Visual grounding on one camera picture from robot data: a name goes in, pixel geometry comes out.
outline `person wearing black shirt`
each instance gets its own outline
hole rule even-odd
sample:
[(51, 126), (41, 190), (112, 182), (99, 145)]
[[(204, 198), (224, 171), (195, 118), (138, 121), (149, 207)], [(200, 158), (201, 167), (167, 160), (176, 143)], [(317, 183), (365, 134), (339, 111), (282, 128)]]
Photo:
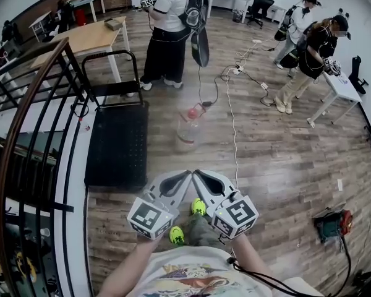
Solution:
[(306, 49), (299, 52), (298, 72), (273, 99), (279, 112), (292, 114), (292, 99), (296, 95), (299, 98), (308, 85), (324, 71), (326, 67), (323, 59), (334, 55), (338, 37), (345, 37), (348, 28), (345, 17), (336, 15), (317, 22), (306, 30)]

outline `black metal railing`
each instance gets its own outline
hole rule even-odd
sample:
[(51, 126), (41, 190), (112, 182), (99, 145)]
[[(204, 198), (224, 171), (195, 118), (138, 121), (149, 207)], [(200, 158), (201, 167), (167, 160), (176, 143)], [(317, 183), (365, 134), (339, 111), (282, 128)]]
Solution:
[[(10, 293), (12, 296), (23, 296), (24, 293), (24, 286), (22, 286), (22, 290), (20, 290), (19, 281), (17, 281), (17, 277), (14, 276), (12, 271), (12, 267), (14, 266), (14, 252), (10, 252), (8, 250), (8, 240), (9, 235), (6, 231), (6, 223), (7, 223), (7, 214), (6, 214), (6, 198), (10, 194), (9, 188), (16, 188), (17, 190), (17, 198), (19, 200), (19, 248), (18, 248), (18, 266), (21, 269), (21, 273), (25, 274), (23, 276), (27, 282), (28, 293), (27, 296), (41, 296), (41, 292), (43, 291), (46, 296), (52, 296), (54, 291), (52, 291), (52, 285), (49, 283), (49, 279), (47, 278), (47, 271), (45, 267), (44, 261), (44, 254), (46, 254), (46, 250), (44, 245), (41, 245), (43, 242), (43, 237), (41, 236), (41, 211), (42, 209), (46, 209), (46, 198), (44, 195), (44, 190), (46, 186), (49, 185), (49, 230), (50, 230), (50, 240), (51, 240), (51, 258), (54, 264), (54, 271), (56, 277), (56, 291), (60, 296), (63, 296), (61, 290), (61, 284), (59, 282), (59, 274), (58, 269), (56, 267), (56, 254), (55, 254), (55, 241), (54, 241), (54, 213), (55, 210), (62, 211), (62, 242), (64, 248), (64, 263), (66, 268), (66, 277), (67, 282), (70, 289), (71, 296), (74, 295), (72, 289), (72, 282), (70, 279), (69, 273), (69, 265), (67, 263), (67, 247), (66, 247), (66, 214), (67, 212), (72, 212), (74, 209), (67, 204), (67, 189), (69, 185), (69, 178), (70, 178), (70, 168), (72, 163), (72, 156), (74, 152), (75, 143), (77, 141), (77, 135), (80, 128), (80, 123), (77, 123), (77, 127), (74, 132), (74, 136), (72, 139), (72, 146), (70, 150), (69, 160), (67, 164), (67, 171), (66, 171), (66, 178), (64, 182), (64, 196), (63, 202), (57, 203), (55, 201), (55, 190), (58, 184), (58, 174), (59, 174), (59, 164), (62, 158), (62, 153), (66, 141), (66, 137), (69, 134), (69, 128), (71, 122), (76, 118), (74, 111), (76, 109), (77, 104), (82, 102), (82, 110), (86, 109), (87, 103), (89, 99), (95, 101), (98, 104), (96, 97), (93, 95), (92, 90), (88, 82), (85, 82), (85, 78), (80, 70), (77, 61), (72, 53), (72, 50), (68, 44), (68, 39), (61, 40), (60, 42), (51, 43), (46, 46), (42, 46), (41, 48), (35, 50), (34, 52), (28, 53), (25, 56), (22, 56), (18, 60), (8, 64), (6, 67), (3, 67), (0, 70), (0, 76), (5, 74), (6, 72), (19, 67), (19, 65), (26, 63), (27, 61), (36, 58), (39, 55), (52, 51), (51, 56), (45, 61), (45, 63), (38, 69), (32, 69), (27, 72), (23, 72), (11, 80), (7, 80), (5, 82), (0, 81), (0, 89), (2, 90), (2, 95), (6, 97), (6, 103), (11, 103), (8, 106), (1, 106), (0, 111), (8, 110), (11, 108), (17, 108), (15, 112), (15, 116), (12, 120), (12, 124), (8, 131), (8, 135), (6, 137), (5, 144), (2, 148), (1, 152), (1, 161), (0, 161), (0, 261), (2, 265), (2, 271), (4, 278), (6, 279), (7, 286), (9, 287)], [(66, 54), (67, 61), (64, 59), (62, 54)], [(52, 68), (56, 66), (59, 68), (60, 73), (49, 75)], [(32, 82), (27, 85), (7, 89), (6, 85), (8, 85), (11, 81), (26, 76), (27, 74), (35, 73), (36, 75)], [(66, 79), (66, 84), (61, 84), (62, 79)], [(41, 85), (45, 80), (54, 80), (54, 84), (50, 88), (40, 88)], [(19, 96), (12, 96), (11, 93), (17, 89), (27, 87), (27, 91), (23, 95)], [(40, 93), (48, 92), (45, 98), (36, 98), (36, 96)], [(75, 97), (74, 102), (71, 105), (69, 115), (67, 117), (66, 125), (62, 130), (62, 137), (59, 144), (59, 149), (55, 154), (56, 159), (56, 166), (47, 170), (48, 167), (48, 158), (50, 157), (50, 150), (51, 145), (53, 143), (54, 133), (56, 132), (56, 128), (58, 125), (59, 118), (62, 116), (63, 109), (65, 107), (66, 101), (70, 97)], [(46, 116), (47, 110), (49, 108), (50, 103), (53, 100), (61, 99), (58, 109), (56, 110), (56, 114), (54, 116), (51, 128), (49, 130), (48, 138), (45, 142), (44, 151), (40, 160), (41, 166), (34, 167), (32, 166), (32, 156), (35, 153), (35, 144), (36, 140), (40, 131), (40, 127), (43, 123), (43, 119)], [(20, 130), (22, 127), (23, 122), (25, 121), (26, 115), (29, 111), (29, 108), (32, 104), (37, 102), (44, 102), (43, 107), (41, 108), (40, 115), (38, 116), (37, 122), (35, 124), (35, 128), (33, 130), (30, 143), (27, 147), (27, 153), (25, 158), (23, 159), (22, 166), (20, 167), (20, 179), (18, 184), (13, 185), (10, 184), (10, 176), (11, 170), (14, 167), (14, 162), (16, 157), (14, 156), (15, 146), (17, 145), (17, 138), (20, 134)], [(33, 182), (33, 190), (37, 191), (35, 194), (36, 197), (36, 206), (35, 206), (35, 221), (34, 221), (34, 229), (35, 229), (35, 243), (36, 243), (36, 258), (32, 257), (27, 244), (30, 240), (27, 238), (27, 233), (30, 232), (30, 222), (27, 222), (27, 217), (25, 213), (25, 200), (27, 199), (29, 193), (29, 185), (30, 179), (33, 179), (33, 175), (37, 175), (39, 179), (36, 179)], [(33, 278), (30, 276), (31, 272), (33, 273), (33, 266), (30, 264), (35, 263), (38, 265), (38, 275), (40, 278), (40, 282), (42, 286), (42, 290), (36, 291), (35, 283), (33, 282)]]

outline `person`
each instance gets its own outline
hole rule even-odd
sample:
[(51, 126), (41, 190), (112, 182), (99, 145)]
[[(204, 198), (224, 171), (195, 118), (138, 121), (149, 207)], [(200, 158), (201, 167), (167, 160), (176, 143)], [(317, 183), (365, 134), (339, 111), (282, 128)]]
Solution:
[(147, 50), (144, 75), (140, 86), (150, 90), (154, 80), (164, 77), (164, 83), (181, 88), (185, 47), (190, 29), (179, 18), (185, 12), (188, 0), (157, 0), (148, 8), (154, 20), (153, 36)]
[[(189, 244), (175, 226), (169, 237), (181, 246), (154, 253), (160, 238), (138, 243), (119, 267), (104, 281), (98, 297), (123, 296), (239, 296), (271, 297), (269, 287), (235, 271), (227, 263), (231, 256), (218, 241), (204, 215), (206, 205), (199, 198), (191, 205)], [(250, 272), (272, 277), (245, 234), (231, 241), (238, 263)]]
[[(274, 60), (274, 63), (279, 69), (283, 69), (280, 61), (285, 55), (296, 48), (298, 40), (302, 36), (304, 30), (313, 22), (311, 10), (317, 4), (320, 4), (317, 0), (303, 0), (302, 2), (303, 6), (296, 6), (296, 9), (291, 15), (289, 28), (287, 30), (286, 44)], [(295, 73), (294, 69), (290, 69), (288, 75), (294, 77)]]
[(336, 15), (314, 23), (305, 31), (306, 48), (299, 50), (299, 69), (273, 99), (279, 112), (292, 114), (293, 98), (300, 98), (309, 84), (326, 69), (323, 58), (334, 55), (338, 38), (349, 36), (348, 29), (345, 17)]

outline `wooden floor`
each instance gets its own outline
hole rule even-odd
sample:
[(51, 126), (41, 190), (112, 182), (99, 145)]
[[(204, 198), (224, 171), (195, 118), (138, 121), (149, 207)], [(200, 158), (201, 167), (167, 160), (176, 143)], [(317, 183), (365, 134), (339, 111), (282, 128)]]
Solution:
[[(106, 17), (118, 13), (106, 14)], [(142, 74), (151, 31), (144, 12), (130, 11), (127, 28), (131, 50)], [(267, 40), (277, 25), (265, 22), (263, 30), (231, 21), (231, 13), (212, 12), (207, 25), (210, 63), (200, 70), (202, 98), (215, 99), (214, 78), (244, 53), (252, 40)], [(274, 40), (261, 45), (265, 50), (276, 46)], [(123, 48), (119, 36), (114, 49)], [(245, 71), (265, 82), (272, 93), (288, 80), (286, 71), (273, 64), (279, 49), (254, 51)], [(205, 115), (203, 144), (194, 153), (180, 155), (174, 150), (176, 111), (198, 103), (198, 66), (187, 44), (184, 88), (175, 90), (162, 84), (145, 92), (150, 102), (148, 125), (148, 181), (171, 170), (205, 168), (226, 175), (235, 183), (232, 117), (226, 96), (226, 84), (218, 81), (218, 102)], [(133, 79), (131, 65), (118, 57), (124, 80)], [(106, 59), (90, 64), (93, 82), (112, 82)], [(312, 129), (306, 119), (322, 104), (320, 99), (329, 86), (320, 79), (299, 100), (294, 100), (293, 115), (277, 112), (260, 103), (265, 91), (246, 75), (233, 76), (229, 95), (235, 115), (239, 189), (249, 195), (260, 213), (256, 225), (247, 233), (250, 241), (279, 279), (300, 276), (324, 294), (334, 293), (347, 270), (346, 257), (339, 244), (320, 244), (312, 217), (326, 207), (345, 203), (354, 215), (354, 227), (346, 236), (353, 266), (362, 252), (357, 268), (371, 268), (371, 229), (363, 251), (371, 219), (371, 143), (366, 142), (365, 119), (354, 108), (343, 120), (332, 125), (348, 105), (338, 100)], [(343, 180), (338, 191), (337, 179)], [(127, 226), (126, 216), (135, 195), (90, 190), (88, 203), (88, 246), (93, 289), (98, 291), (105, 277), (133, 249), (136, 234)], [(189, 204), (181, 207), (180, 224), (187, 220)], [(159, 250), (172, 248), (165, 238)]]

